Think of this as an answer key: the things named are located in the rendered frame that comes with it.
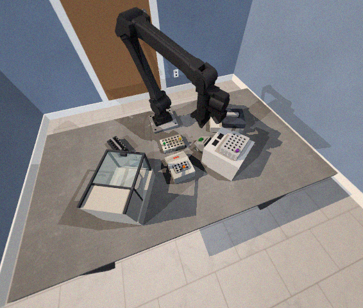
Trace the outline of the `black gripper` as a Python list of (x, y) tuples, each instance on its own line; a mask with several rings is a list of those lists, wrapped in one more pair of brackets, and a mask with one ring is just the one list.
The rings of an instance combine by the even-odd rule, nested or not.
[(195, 110), (195, 111), (193, 111), (191, 114), (190, 114), (190, 116), (191, 116), (191, 118), (195, 118), (196, 119), (196, 121), (198, 122), (198, 124), (199, 124), (199, 127), (200, 128), (202, 128), (202, 127), (204, 127), (204, 125), (208, 122), (208, 120), (210, 119), (210, 115), (207, 117), (207, 118), (205, 118), (205, 119), (203, 119), (202, 117), (200, 117), (200, 116), (198, 116), (198, 113), (199, 113), (199, 106), (201, 106), (201, 107), (207, 107), (207, 106), (209, 106), (209, 105), (200, 105), (198, 102), (197, 102), (197, 109)]

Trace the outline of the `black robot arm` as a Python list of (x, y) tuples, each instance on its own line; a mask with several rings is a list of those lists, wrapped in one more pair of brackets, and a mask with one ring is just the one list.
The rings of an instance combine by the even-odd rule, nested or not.
[(211, 116), (216, 124), (224, 121), (227, 106), (230, 102), (229, 93), (215, 86), (218, 74), (208, 62), (192, 56), (158, 28), (153, 26), (150, 16), (143, 10), (134, 7), (119, 14), (115, 27), (117, 37), (120, 37), (127, 47), (149, 92), (149, 102), (155, 113), (155, 126), (173, 120), (166, 109), (170, 109), (171, 100), (164, 90), (160, 90), (151, 68), (146, 60), (138, 38), (150, 45), (170, 63), (175, 65), (196, 86), (198, 103), (209, 105), (199, 106), (198, 116), (203, 119)]

